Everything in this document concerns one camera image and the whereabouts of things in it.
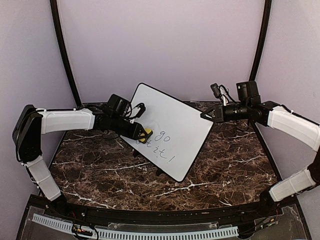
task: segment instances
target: purple wall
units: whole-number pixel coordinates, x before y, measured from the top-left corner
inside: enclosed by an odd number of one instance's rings
[[[320,2],[273,1],[257,75],[263,101],[285,104],[320,122]],[[298,140],[260,127],[283,178],[309,165],[316,153]],[[300,195],[312,238],[320,236],[320,187]]]
[[[61,60],[49,0],[0,3],[0,239],[16,239],[30,193],[37,193],[16,161],[11,134],[26,104],[75,105]],[[49,163],[62,133],[43,138]]]
[[[248,80],[264,0],[59,1],[83,102],[131,99],[145,82],[181,100]]]

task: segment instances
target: brown marble surface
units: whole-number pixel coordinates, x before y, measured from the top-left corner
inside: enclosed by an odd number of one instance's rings
[[[204,110],[212,103],[192,103]],[[69,131],[51,173],[70,203],[141,211],[182,211],[252,203],[276,182],[246,121],[216,124],[183,182],[166,174],[114,133]]]

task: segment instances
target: white whiteboard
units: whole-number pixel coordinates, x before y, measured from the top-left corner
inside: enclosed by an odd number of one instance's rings
[[[213,125],[200,118],[200,111],[144,83],[131,101],[144,103],[146,111],[136,122],[152,129],[143,144],[121,137],[145,158],[178,182],[183,181]]]

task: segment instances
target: curved black frame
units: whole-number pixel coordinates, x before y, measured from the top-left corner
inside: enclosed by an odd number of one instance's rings
[[[263,17],[262,17],[262,23],[261,23],[261,29],[260,29],[260,35],[258,40],[258,45],[256,47],[255,56],[252,64],[252,69],[249,77],[249,81],[255,81],[262,52],[264,50],[264,45],[266,41],[266,35],[268,30],[268,24],[269,24],[269,17],[271,12],[271,3],[272,0],[265,0],[264,2],[264,10],[263,10]]]
[[[62,32],[61,22],[60,22],[60,18],[59,18],[59,10],[58,10],[57,0],[50,0],[50,5],[51,5],[51,12],[52,12],[52,18],[53,18],[56,39],[58,41],[58,45],[59,45],[60,54],[61,54],[61,58],[63,61],[63,66],[64,66],[64,70],[66,73],[66,77],[68,78],[68,82],[69,82],[69,85],[70,85],[70,88],[72,91],[72,95],[73,95],[75,104],[77,107],[80,107],[82,105],[82,103],[81,103],[80,95],[79,95],[77,85],[75,82],[75,78],[74,78],[74,75],[71,70],[71,65],[69,62],[68,54],[67,54],[64,35]]]

